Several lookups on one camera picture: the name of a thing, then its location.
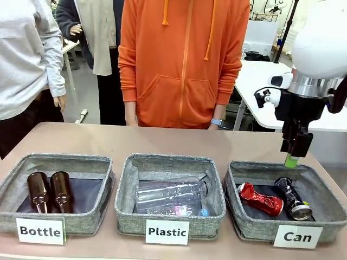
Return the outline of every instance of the gray fabric bin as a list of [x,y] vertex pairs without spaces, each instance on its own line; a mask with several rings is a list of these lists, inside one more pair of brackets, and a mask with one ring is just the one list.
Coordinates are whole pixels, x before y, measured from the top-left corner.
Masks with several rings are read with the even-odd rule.
[[[42,217],[52,220],[64,218],[67,235],[94,236],[104,218],[114,185],[111,166],[111,158],[93,155],[25,156],[0,185],[0,232],[16,233],[16,218]],[[79,208],[74,205],[79,213],[39,214],[31,209],[27,177],[37,171],[44,172],[48,177],[57,171],[67,172],[76,203],[83,202]]]
[[[315,221],[256,219],[247,215],[237,192],[237,185],[273,186],[275,180],[287,176],[301,198],[310,203]],[[290,169],[283,164],[251,161],[232,161],[223,181],[226,197],[232,211],[236,231],[241,239],[274,241],[279,225],[323,227],[319,243],[332,242],[347,224],[347,212],[318,173],[309,166]]]
[[[139,181],[168,180],[187,176],[208,176],[212,192],[202,202],[210,217],[179,217],[133,213]],[[204,157],[180,155],[132,154],[123,167],[114,203],[118,231],[125,235],[144,236],[146,220],[189,221],[189,239],[215,239],[226,214],[223,190],[215,163]]]

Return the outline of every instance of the table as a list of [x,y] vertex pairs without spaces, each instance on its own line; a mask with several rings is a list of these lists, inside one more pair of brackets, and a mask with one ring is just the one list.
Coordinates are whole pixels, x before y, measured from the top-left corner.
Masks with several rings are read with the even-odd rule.
[[70,87],[71,87],[71,90],[74,91],[74,90],[76,90],[76,88],[75,88],[74,79],[72,77],[70,61],[69,61],[69,56],[68,56],[67,52],[70,50],[73,50],[78,44],[80,44],[80,42],[79,41],[72,42],[72,41],[68,41],[68,40],[65,40],[65,42],[67,43],[67,45],[65,47],[63,47],[62,52],[63,52],[63,56],[64,56],[64,61],[66,64],[67,75],[68,75],[69,81],[70,81]]
[[[262,127],[282,129],[283,121],[276,119],[273,104],[265,103],[264,108],[259,108],[254,97],[254,92],[262,87],[269,86],[267,83],[269,77],[290,71],[291,68],[283,63],[242,61],[242,68],[235,84],[235,88],[240,93],[242,101],[237,112],[234,130],[238,131],[240,129],[246,105]],[[325,107],[322,117],[317,121],[312,121],[309,130],[347,132],[346,118],[346,107],[338,114],[329,113],[327,107]]]
[[[73,123],[41,123],[0,162],[0,181],[26,154],[32,152],[95,154],[112,157],[116,183],[98,233],[91,238],[73,237],[66,246],[20,244],[15,235],[0,234],[0,253],[50,257],[109,257],[135,259],[230,259],[230,260],[326,260],[347,259],[347,229],[336,242],[316,250],[273,248],[270,243],[244,242],[233,228],[229,213],[214,241],[191,240],[189,246],[144,244],[144,238],[117,233],[114,198],[123,163],[131,153],[207,156],[216,162],[221,177],[231,160],[283,162],[279,133],[207,131],[187,129],[102,126]],[[312,166],[347,206],[347,198],[310,154],[300,161]]]

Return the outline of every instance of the hoodie drawstring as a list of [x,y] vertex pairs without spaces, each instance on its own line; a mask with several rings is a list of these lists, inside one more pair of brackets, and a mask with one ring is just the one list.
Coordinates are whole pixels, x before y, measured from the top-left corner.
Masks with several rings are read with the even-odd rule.
[[[168,23],[168,8],[169,8],[169,0],[165,0],[164,17],[163,17],[162,25],[169,25],[169,23]],[[216,9],[217,9],[217,0],[214,0],[213,1],[213,10],[212,10],[210,38],[208,40],[207,50],[206,50],[206,54],[205,54],[205,58],[204,58],[205,61],[208,61],[208,56],[210,54],[210,47],[211,47],[211,42],[212,42],[212,37],[213,37],[213,31],[215,29]]]
[[165,0],[164,3],[164,17],[162,25],[169,25],[168,23],[168,8],[169,8],[169,0]]

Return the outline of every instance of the plastic bottle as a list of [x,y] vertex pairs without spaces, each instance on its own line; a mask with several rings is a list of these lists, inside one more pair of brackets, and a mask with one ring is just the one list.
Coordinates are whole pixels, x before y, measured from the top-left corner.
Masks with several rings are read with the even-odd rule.
[[196,176],[142,182],[136,190],[137,212],[147,213],[147,209],[154,207],[196,204],[208,195],[210,189],[208,181]]
[[202,209],[198,205],[154,207],[152,209],[148,209],[147,214],[180,216],[180,217],[190,217],[190,216],[209,217],[210,216],[209,211],[207,209]]

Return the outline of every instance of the black pole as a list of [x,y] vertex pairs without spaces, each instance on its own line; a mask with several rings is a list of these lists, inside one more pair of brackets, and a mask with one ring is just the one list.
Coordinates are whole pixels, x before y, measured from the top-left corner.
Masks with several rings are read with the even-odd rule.
[[254,0],[252,1],[252,9],[250,10],[250,12],[253,12],[253,7],[254,7]]
[[275,58],[274,63],[278,63],[279,60],[280,60],[280,57],[281,57],[281,54],[282,54],[282,50],[283,50],[283,47],[284,47],[284,43],[286,42],[289,30],[290,30],[290,28],[292,26],[292,23],[293,23],[293,17],[294,17],[294,14],[295,14],[295,10],[297,9],[297,5],[298,5],[299,0],[294,0],[294,1],[295,2],[294,2],[293,9],[292,9],[292,13],[291,13],[291,16],[289,17],[289,20],[287,22],[287,28],[286,28],[286,30],[285,30],[285,32],[283,34],[283,39],[282,39],[282,42],[281,42],[281,46],[278,49],[278,53],[277,53],[277,56]]

